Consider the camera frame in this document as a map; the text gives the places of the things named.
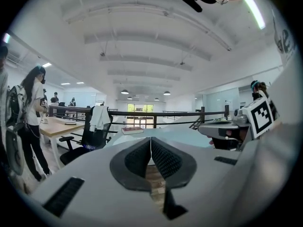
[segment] camera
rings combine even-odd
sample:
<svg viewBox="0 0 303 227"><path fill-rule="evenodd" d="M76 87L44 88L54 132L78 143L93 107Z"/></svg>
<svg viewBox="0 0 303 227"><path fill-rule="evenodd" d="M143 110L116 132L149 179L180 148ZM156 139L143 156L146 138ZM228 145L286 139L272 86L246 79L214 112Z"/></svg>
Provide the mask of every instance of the camera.
<svg viewBox="0 0 303 227"><path fill-rule="evenodd" d="M191 6L196 12L201 13L202 8L200 7L199 4L197 4L197 0L183 0L186 4Z"/></svg>

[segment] glass wall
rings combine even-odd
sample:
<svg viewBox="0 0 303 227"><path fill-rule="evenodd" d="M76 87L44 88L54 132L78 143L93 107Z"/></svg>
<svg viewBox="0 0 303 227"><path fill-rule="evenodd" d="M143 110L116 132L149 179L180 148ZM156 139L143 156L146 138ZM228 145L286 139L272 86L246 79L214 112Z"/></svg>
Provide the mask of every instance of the glass wall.
<svg viewBox="0 0 303 227"><path fill-rule="evenodd" d="M127 104L127 111L153 113L153 105ZM141 127L143 129L152 129L153 126L146 125L147 123L153 123L153 117L127 117L127 127Z"/></svg>
<svg viewBox="0 0 303 227"><path fill-rule="evenodd" d="M229 105L230 115L237 108L240 108L239 89L230 90L203 95L203 105L205 112L221 112L225 110L225 105ZM207 115L205 120L224 117L224 114Z"/></svg>

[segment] fluorescent light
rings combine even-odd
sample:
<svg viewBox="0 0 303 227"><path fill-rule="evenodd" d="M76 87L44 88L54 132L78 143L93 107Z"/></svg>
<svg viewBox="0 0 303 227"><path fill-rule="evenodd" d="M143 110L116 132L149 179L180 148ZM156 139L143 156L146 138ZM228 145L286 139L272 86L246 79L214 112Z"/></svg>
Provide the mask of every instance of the fluorescent light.
<svg viewBox="0 0 303 227"><path fill-rule="evenodd" d="M8 33L5 33L5 35L3 37L3 41L8 44L9 43L9 39L10 39L10 35Z"/></svg>
<svg viewBox="0 0 303 227"><path fill-rule="evenodd" d="M263 20L263 17L261 15L261 12L259 8L257 7L256 3L254 0L245 0L247 5L249 6L250 10L252 11L260 29L265 28L265 22Z"/></svg>
<svg viewBox="0 0 303 227"><path fill-rule="evenodd" d="M51 63L48 62L48 63L43 65L43 67L48 67L48 66L51 66Z"/></svg>
<svg viewBox="0 0 303 227"><path fill-rule="evenodd" d="M122 92L121 92L122 94L129 94L129 92L127 91L127 90L122 90Z"/></svg>

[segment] window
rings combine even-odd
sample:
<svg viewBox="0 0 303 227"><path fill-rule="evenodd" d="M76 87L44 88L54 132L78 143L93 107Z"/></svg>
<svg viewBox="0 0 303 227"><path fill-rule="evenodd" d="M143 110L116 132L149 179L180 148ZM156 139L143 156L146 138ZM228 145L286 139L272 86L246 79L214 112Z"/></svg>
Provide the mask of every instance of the window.
<svg viewBox="0 0 303 227"><path fill-rule="evenodd" d="M127 104L128 112L144 112L153 113L153 105L142 105L142 104ZM146 125L147 123L153 123L153 117L139 117L139 116L128 116L127 127L141 127L143 129L152 129L153 125Z"/></svg>

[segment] black office chair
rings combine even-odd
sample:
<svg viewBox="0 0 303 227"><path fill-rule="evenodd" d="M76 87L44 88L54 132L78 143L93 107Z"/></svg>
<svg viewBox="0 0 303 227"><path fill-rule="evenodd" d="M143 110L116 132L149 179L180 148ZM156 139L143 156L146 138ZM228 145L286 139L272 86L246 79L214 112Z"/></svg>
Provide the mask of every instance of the black office chair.
<svg viewBox="0 0 303 227"><path fill-rule="evenodd" d="M59 103L58 106L65 107L65 102ZM58 110L57 110L57 116L56 116L56 117L57 117L57 118L62 118L62 116L64 117L64 116L65 116L65 112L66 112L65 109L58 109Z"/></svg>
<svg viewBox="0 0 303 227"><path fill-rule="evenodd" d="M109 128L113 121L113 116L109 116L110 123L104 125L102 130L95 130L94 132L89 131L90 120L92 117L94 107L91 108L90 113L85 118L84 131L82 135L81 144L83 147L78 147L73 149L71 146L71 140L74 139L73 136L60 138L60 142L66 141L70 151L64 153L60 156L60 160L64 165L69 164L74 159L96 149L102 149L106 145L106 138L109 131Z"/></svg>

